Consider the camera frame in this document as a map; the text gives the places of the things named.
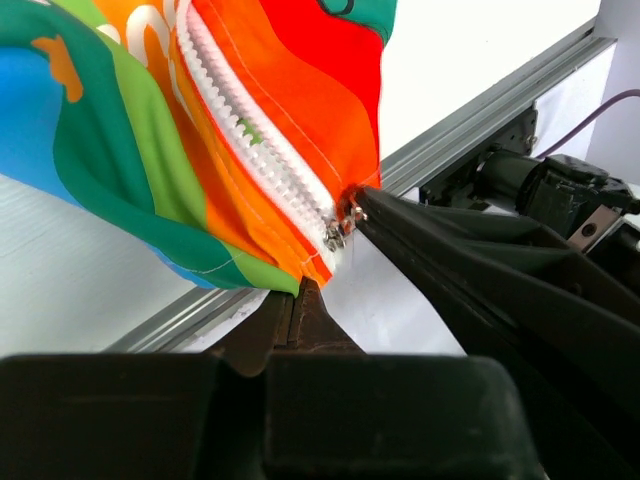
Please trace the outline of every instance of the colorful fabric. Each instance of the colorful fabric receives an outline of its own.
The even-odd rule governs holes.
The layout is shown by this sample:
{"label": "colorful fabric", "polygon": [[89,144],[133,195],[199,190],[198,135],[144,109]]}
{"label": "colorful fabric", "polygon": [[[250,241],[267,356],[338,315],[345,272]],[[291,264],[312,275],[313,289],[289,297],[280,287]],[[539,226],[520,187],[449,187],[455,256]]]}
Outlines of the colorful fabric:
{"label": "colorful fabric", "polygon": [[[331,273],[203,108],[176,44],[179,1],[0,1],[0,173],[133,234],[197,285],[324,284]],[[380,182],[380,56],[395,11],[346,3],[193,1],[336,202]]]}

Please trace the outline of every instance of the metal frame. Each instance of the metal frame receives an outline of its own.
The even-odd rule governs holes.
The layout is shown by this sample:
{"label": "metal frame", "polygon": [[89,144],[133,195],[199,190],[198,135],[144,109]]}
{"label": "metal frame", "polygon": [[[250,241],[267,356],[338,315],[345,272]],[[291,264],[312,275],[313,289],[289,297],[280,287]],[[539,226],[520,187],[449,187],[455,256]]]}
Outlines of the metal frame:
{"label": "metal frame", "polygon": [[[432,179],[547,90],[615,43],[595,38],[595,19],[416,137],[382,162],[384,190],[403,195]],[[259,292],[194,288],[106,350],[170,351],[222,323]]]}

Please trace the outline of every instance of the zipper teeth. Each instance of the zipper teeth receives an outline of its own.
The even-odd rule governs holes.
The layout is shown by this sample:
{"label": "zipper teeth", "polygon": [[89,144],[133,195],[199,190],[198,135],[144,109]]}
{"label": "zipper teeth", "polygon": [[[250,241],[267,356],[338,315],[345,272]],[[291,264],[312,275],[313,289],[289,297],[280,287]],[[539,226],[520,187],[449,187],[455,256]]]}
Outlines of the zipper teeth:
{"label": "zipper teeth", "polygon": [[[337,258],[335,244],[328,243],[336,224],[331,194],[255,104],[188,0],[179,3],[176,29],[189,73],[234,153],[333,271]],[[243,122],[258,132],[257,143]]]}

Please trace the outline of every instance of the white tabletop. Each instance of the white tabletop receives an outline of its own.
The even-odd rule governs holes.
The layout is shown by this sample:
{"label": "white tabletop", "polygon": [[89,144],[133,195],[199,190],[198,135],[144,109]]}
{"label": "white tabletop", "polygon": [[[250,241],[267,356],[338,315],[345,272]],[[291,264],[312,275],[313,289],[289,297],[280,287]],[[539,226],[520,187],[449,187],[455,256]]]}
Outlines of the white tabletop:
{"label": "white tabletop", "polygon": [[[399,0],[382,66],[382,156],[569,35],[599,3]],[[0,356],[100,350],[191,288],[137,240],[2,177],[0,205]],[[365,285],[353,294],[366,295]],[[363,346],[394,349],[378,332],[368,342],[367,317],[359,318]]]}

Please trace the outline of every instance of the wire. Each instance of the wire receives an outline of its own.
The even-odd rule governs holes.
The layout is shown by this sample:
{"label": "wire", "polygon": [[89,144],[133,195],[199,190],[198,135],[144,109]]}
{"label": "wire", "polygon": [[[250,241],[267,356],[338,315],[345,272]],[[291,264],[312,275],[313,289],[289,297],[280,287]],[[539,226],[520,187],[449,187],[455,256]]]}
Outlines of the wire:
{"label": "wire", "polygon": [[611,97],[609,100],[600,105],[591,115],[585,118],[576,128],[567,133],[564,137],[554,143],[552,146],[547,148],[544,152],[538,155],[538,159],[543,160],[548,155],[551,155],[553,152],[563,147],[569,140],[578,135],[582,130],[587,128],[589,124],[595,121],[600,115],[609,110],[609,108],[613,107],[616,103],[624,100],[626,98],[631,97],[639,97],[640,98],[640,89],[632,89],[626,90],[617,94],[614,97]]}

